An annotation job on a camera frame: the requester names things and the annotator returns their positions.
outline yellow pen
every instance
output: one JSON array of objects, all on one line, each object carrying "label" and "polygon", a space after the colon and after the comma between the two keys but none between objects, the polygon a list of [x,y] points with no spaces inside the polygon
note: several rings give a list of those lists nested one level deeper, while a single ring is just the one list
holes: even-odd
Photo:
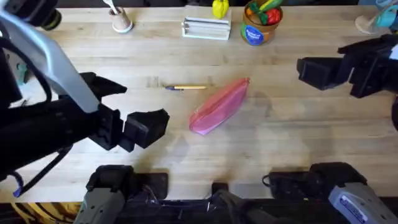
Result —
[{"label": "yellow pen", "polygon": [[172,86],[165,86],[166,90],[205,90],[207,89],[206,86],[188,86],[188,85],[172,85]]}]

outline pink pencil case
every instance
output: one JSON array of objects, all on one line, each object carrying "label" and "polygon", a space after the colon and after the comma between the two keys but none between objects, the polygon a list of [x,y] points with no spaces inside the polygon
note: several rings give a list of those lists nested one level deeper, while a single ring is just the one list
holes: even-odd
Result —
[{"label": "pink pencil case", "polygon": [[205,135],[232,116],[241,106],[249,78],[240,78],[217,91],[189,119],[189,129]]}]

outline red toy pepper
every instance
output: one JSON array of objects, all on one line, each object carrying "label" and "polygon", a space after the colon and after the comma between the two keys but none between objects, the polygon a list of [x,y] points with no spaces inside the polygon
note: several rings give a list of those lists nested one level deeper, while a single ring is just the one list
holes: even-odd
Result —
[{"label": "red toy pepper", "polygon": [[280,21],[280,11],[278,9],[270,9],[266,14],[268,16],[267,25],[273,25]]}]

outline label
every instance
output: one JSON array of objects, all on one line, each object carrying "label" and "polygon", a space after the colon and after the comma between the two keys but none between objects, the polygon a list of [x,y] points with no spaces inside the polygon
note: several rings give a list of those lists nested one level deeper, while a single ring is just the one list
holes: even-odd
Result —
[{"label": "label", "polygon": [[246,40],[248,40],[251,45],[260,45],[262,41],[264,41],[264,35],[253,26],[247,25],[245,34]]},{"label": "label", "polygon": [[366,223],[367,216],[345,195],[341,196],[340,203],[351,212],[360,223]]}]

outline black cable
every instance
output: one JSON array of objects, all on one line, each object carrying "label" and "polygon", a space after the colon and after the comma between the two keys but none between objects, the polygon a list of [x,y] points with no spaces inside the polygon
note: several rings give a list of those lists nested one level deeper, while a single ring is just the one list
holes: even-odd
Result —
[{"label": "black cable", "polygon": [[[273,176],[273,177],[280,178],[280,179],[285,179],[285,180],[293,180],[293,181],[296,181],[296,182],[306,182],[305,179],[298,179],[298,178],[288,177],[288,176],[285,176],[285,175],[275,175],[275,174],[273,174],[272,176]],[[269,178],[269,174],[268,174],[268,175],[265,175],[264,177],[262,177],[261,182],[262,182],[262,184],[264,184],[266,187],[271,187],[271,184],[269,184],[269,183],[267,183],[267,182],[265,181],[267,178]]]},{"label": "black cable", "polygon": [[262,177],[261,182],[262,184],[264,184],[266,187],[271,187],[270,184],[265,182],[265,179],[267,179],[269,177],[269,175],[265,175],[264,177]]},{"label": "black cable", "polygon": [[47,166],[45,166],[32,180],[30,180],[26,185],[24,181],[17,172],[13,172],[10,175],[15,177],[18,183],[18,189],[14,192],[15,197],[20,197],[22,194],[31,189],[35,184],[38,183],[51,169],[53,169],[70,151],[71,147],[62,149],[59,154],[54,158]]}]

